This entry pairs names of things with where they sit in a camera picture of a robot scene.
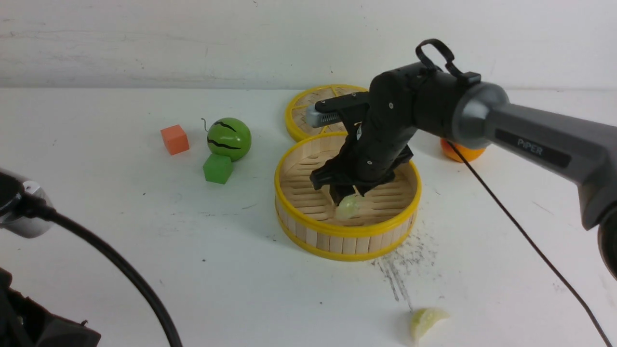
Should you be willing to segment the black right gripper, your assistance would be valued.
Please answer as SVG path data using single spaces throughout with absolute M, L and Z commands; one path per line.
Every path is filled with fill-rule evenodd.
M 348 133 L 339 154 L 310 175 L 315 189 L 329 185 L 335 206 L 394 180 L 394 169 L 412 157 L 408 141 L 416 127 L 415 94 L 425 79 L 422 67 L 400 67 L 381 73 L 368 90 L 368 114 L 356 132 Z

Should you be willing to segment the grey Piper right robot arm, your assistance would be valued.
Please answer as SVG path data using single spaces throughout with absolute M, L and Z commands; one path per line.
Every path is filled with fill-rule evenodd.
M 576 185 L 582 226 L 599 228 L 600 256 L 616 274 L 615 127 L 514 105 L 478 73 L 421 62 L 381 73 L 367 92 L 317 102 L 306 121 L 340 122 L 348 133 L 339 154 L 310 174 L 315 189 L 330 187 L 335 204 L 353 189 L 364 195 L 394 180 L 418 130 L 470 149 L 494 144 L 562 176 Z

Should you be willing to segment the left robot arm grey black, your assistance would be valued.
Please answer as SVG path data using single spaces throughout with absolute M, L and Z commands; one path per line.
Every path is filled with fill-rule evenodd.
M 52 171 L 55 207 L 114 246 L 154 288 L 186 347 L 346 347 L 360 265 L 318 259 L 281 233 L 269 180 L 255 195 L 212 187 L 194 171 Z M 50 311 L 86 319 L 104 347 L 165 347 L 156 317 L 129 281 L 60 227 L 1 236 L 15 287 Z

